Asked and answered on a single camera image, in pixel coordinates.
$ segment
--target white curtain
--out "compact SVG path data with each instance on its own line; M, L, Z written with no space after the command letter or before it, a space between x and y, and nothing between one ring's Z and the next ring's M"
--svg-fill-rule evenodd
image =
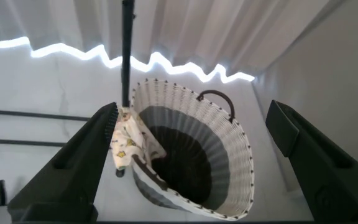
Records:
M268 67L329 0L138 0L132 55L160 52L227 75ZM33 50L64 43L83 52L103 44L121 55L121 0L0 0L0 41L26 36Z

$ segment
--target white floor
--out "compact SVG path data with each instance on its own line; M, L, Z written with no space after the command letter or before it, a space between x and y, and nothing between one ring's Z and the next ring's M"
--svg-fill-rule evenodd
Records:
M220 78L215 77L203 83L192 73L167 75L160 65L156 65L148 73L132 69L131 83L146 77L167 79L197 92L219 90L232 99L237 119L249 137L255 162L255 202L244 220L312 219L305 200L286 193L269 134L249 82L222 84ZM222 99L208 98L228 110ZM108 69L99 58L81 61L64 53L31 58L30 48L26 46L0 49L0 110L91 116L112 101L121 102L120 68ZM82 124L77 121L0 116L0 138L65 142ZM57 151L58 148L52 147L0 145L0 179L6 181L8 199L13 198ZM141 196L130 171L122 179L118 179L114 172L109 155L94 202L99 220L212 221L199 215L157 207Z

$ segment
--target wavy light strip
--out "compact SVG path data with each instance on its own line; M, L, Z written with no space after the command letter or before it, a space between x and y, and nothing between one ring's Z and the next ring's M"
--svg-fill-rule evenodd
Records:
M17 47L21 45L29 45L29 44L30 44L30 40L28 37L20 37L13 40L0 41L0 48L3 49L3 48L10 48L10 47ZM103 44L94 47L88 52L82 52L74 47L67 46L63 43L52 44L38 50L32 50L31 57L40 58L55 52L65 52L81 60L89 60L96 56L100 56L104 65L107 66L108 68L118 67L122 63L122 56L110 60L106 53L106 50L104 49ZM237 72L236 74L227 77L226 69L220 64L217 64L215 69L209 74L205 74L201 67L191 62L185 65L172 66L170 61L166 59L164 56L162 56L162 54L160 54L159 52L152 53L149 64L144 64L139 60L137 60L135 57L131 56L131 66L142 72L149 72L156 63L160 64L165 69L165 71L170 75L178 75L186 72L192 72L202 82L210 81L218 73L221 75L221 81L223 83L228 83L237 79L247 80L250 82L254 80L254 77L252 75L248 75L242 72Z

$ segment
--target white cloth with yellow print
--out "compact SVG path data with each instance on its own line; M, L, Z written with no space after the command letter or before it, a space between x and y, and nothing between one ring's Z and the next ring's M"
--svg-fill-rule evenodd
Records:
M142 157L150 166L152 159L167 155L134 110L119 107L118 112L110 143L117 169L122 170L129 166L133 154Z

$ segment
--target basket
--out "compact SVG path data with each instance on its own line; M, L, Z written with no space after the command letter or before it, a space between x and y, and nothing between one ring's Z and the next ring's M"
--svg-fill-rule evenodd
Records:
M228 113L204 98L223 97ZM146 79L133 89L131 108L166 150L148 166L133 155L134 179L144 197L167 208L238 220L254 202L254 165L247 135L231 100L216 90Z

